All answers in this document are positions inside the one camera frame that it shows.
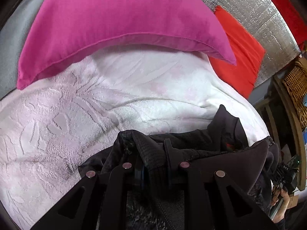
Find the person's right hand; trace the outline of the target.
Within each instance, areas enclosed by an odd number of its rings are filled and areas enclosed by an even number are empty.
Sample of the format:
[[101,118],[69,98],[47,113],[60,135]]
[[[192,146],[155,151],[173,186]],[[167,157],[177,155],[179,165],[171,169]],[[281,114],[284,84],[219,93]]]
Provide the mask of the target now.
[[288,195],[288,192],[285,191],[284,189],[280,188],[278,190],[275,191],[272,201],[271,201],[271,205],[275,206],[275,204],[279,201],[279,196],[281,196],[281,198],[283,199],[283,202],[281,203],[281,206],[279,208],[279,210],[277,211],[275,217],[272,219],[272,221],[274,223],[278,223],[280,222],[282,219],[284,219],[285,216],[285,212],[288,208],[288,204],[290,202],[290,197]]

